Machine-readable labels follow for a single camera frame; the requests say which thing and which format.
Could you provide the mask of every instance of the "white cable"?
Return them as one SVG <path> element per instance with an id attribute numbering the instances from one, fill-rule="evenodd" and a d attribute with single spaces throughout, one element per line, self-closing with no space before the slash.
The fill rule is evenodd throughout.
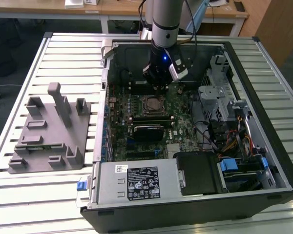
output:
<path id="1" fill-rule="evenodd" d="M 0 84 L 0 87 L 3 86 L 23 86 L 22 84 Z"/>

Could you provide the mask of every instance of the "power supply label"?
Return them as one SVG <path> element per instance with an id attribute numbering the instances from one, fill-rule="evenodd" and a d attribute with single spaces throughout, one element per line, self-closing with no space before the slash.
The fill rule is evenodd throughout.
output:
<path id="1" fill-rule="evenodd" d="M 159 181 L 157 167 L 128 168 L 128 200 L 160 198 Z"/>

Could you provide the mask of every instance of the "cpu socket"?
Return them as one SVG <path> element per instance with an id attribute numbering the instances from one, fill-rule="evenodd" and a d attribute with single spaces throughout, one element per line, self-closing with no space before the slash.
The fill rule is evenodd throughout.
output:
<path id="1" fill-rule="evenodd" d="M 164 97 L 148 96 L 142 98 L 142 114 L 144 116 L 163 116 L 166 114 Z"/>

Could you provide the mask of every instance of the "aluminum table surface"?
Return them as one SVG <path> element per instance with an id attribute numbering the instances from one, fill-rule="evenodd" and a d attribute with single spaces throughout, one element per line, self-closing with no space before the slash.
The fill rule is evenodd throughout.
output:
<path id="1" fill-rule="evenodd" d="M 136 35 L 64 34 L 44 38 L 0 136 L 0 233 L 95 233 L 76 206 L 76 183 L 91 173 L 95 143 L 104 38 L 138 39 Z M 251 38 L 199 37 L 232 43 L 254 89 L 293 162 L 293 91 L 261 43 Z M 8 162 L 28 114 L 30 96 L 53 102 L 49 82 L 59 82 L 69 101 L 91 102 L 84 167 L 77 171 L 10 175 Z M 82 194 L 86 204 L 88 194 Z M 272 206 L 252 218 L 226 220 L 130 233 L 292 233 L 293 201 Z"/>

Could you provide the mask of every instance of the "blue latch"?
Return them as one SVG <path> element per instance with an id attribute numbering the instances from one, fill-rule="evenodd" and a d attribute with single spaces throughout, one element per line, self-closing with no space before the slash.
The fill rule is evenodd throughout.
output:
<path id="1" fill-rule="evenodd" d="M 77 182 L 77 191 L 86 191 L 87 190 L 87 181 Z"/>
<path id="2" fill-rule="evenodd" d="M 158 154 L 161 152 L 161 150 L 154 150 L 154 152 L 155 152 L 155 157 L 157 157 Z"/>
<path id="3" fill-rule="evenodd" d="M 262 163 L 263 163 L 263 166 L 264 168 L 268 168 L 268 162 L 267 162 L 267 159 L 265 157 L 262 157 Z"/>
<path id="4" fill-rule="evenodd" d="M 221 171 L 238 170 L 238 165 L 234 158 L 226 158 L 220 162 Z"/>

